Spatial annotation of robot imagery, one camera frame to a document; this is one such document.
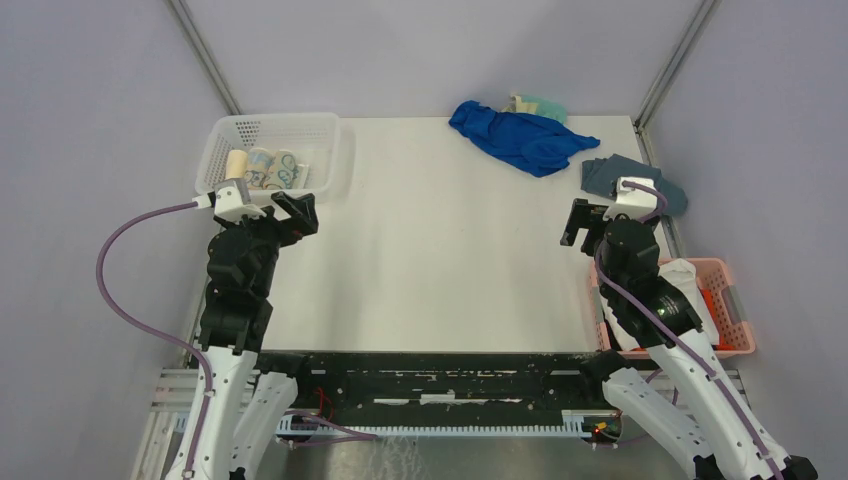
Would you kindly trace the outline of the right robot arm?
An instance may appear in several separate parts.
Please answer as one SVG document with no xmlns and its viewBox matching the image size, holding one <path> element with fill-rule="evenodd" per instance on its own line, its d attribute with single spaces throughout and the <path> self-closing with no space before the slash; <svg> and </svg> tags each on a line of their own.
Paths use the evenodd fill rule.
<svg viewBox="0 0 848 480">
<path fill-rule="evenodd" d="M 652 220 L 605 218 L 603 205 L 577 199 L 561 243 L 594 257 L 599 292 L 616 320 L 673 382 L 682 412 L 641 377 L 622 354 L 605 350 L 586 361 L 577 382 L 591 408 L 608 403 L 637 424 L 691 479 L 815 479 L 812 462 L 789 454 L 756 419 L 717 359 L 700 317 L 660 275 Z"/>
</svg>

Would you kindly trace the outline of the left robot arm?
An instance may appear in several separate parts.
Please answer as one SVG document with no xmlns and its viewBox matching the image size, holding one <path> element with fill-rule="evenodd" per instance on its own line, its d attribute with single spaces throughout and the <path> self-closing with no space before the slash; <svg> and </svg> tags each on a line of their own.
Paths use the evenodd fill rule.
<svg viewBox="0 0 848 480">
<path fill-rule="evenodd" d="M 285 410 L 313 397 L 313 378 L 290 369 L 260 375 L 243 401 L 273 311 L 268 296 L 279 251 L 319 228 L 314 195 L 276 192 L 271 200 L 258 207 L 233 187 L 214 195 L 222 229 L 207 249 L 198 385 L 169 479 L 254 478 Z"/>
</svg>

